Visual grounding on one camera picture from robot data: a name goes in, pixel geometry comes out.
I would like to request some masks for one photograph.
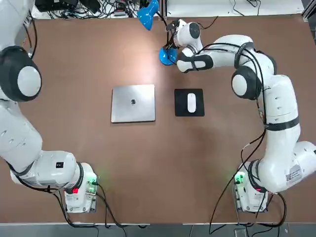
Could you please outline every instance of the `computer mouse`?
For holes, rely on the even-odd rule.
[[[197,98],[193,93],[188,94],[188,111],[194,113],[197,109]]]

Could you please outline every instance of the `brown table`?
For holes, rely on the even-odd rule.
[[[211,20],[195,19],[204,25]],[[35,62],[43,88],[38,99],[21,109],[42,135],[43,149],[70,151],[78,161],[90,163],[120,222],[209,222],[240,165],[241,148],[262,132],[255,102],[232,92],[234,68],[183,74],[175,66],[163,66],[158,51],[166,36],[158,20],[150,32],[137,19],[42,20],[37,26]],[[258,49],[276,59],[278,72],[290,76],[300,139],[316,143],[316,48],[308,23],[300,15],[220,17],[202,31],[202,41],[228,34],[252,37]],[[156,122],[111,124],[112,88],[151,83],[156,86]],[[205,117],[176,117],[175,88],[202,88]],[[261,158],[264,147],[253,158]],[[13,184],[3,160],[0,178],[1,223],[65,222],[55,198]],[[316,222],[315,182],[312,175],[284,192],[287,222]],[[281,213],[275,198],[258,219],[278,222]],[[103,203],[96,214],[73,215],[72,220],[104,222]],[[241,215],[241,220],[254,217]],[[214,222],[236,221],[229,188]]]

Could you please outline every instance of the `mouse pad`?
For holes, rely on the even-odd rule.
[[[193,93],[197,99],[197,109],[194,113],[188,111],[188,94]],[[175,114],[177,117],[202,117],[204,116],[204,100],[202,89],[175,89],[174,90]]]

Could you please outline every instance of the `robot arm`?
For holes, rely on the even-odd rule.
[[[95,208],[97,176],[87,163],[64,151],[42,151],[42,138],[17,102],[35,99],[41,75],[27,52],[14,44],[34,0],[0,1],[0,156],[15,183],[65,190],[68,212]]]
[[[175,24],[176,31],[173,34],[173,43],[175,47],[193,47],[196,50],[201,50],[203,48],[200,38],[200,28],[197,23],[186,23],[179,19],[172,23],[172,25]]]
[[[184,29],[187,28],[182,26],[177,29],[179,32],[174,34],[177,38],[174,42],[194,41],[192,35],[181,33]],[[287,190],[316,171],[316,146],[307,141],[297,142],[301,128],[291,80],[287,76],[277,75],[277,64],[274,59],[256,51],[250,37],[224,36],[199,54],[201,48],[192,45],[181,44],[185,48],[178,54],[176,61],[181,72],[234,66],[236,71],[232,75],[231,85],[236,96],[250,100],[258,99],[262,102],[264,91],[266,151],[262,159],[247,162],[248,169],[240,170],[245,175],[243,183],[237,185],[240,186],[237,187],[237,194],[242,210],[256,212],[262,199],[265,199],[264,208],[267,191],[277,193]]]

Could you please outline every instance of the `silver laptop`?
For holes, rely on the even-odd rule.
[[[113,88],[111,122],[145,122],[155,119],[154,85]]]

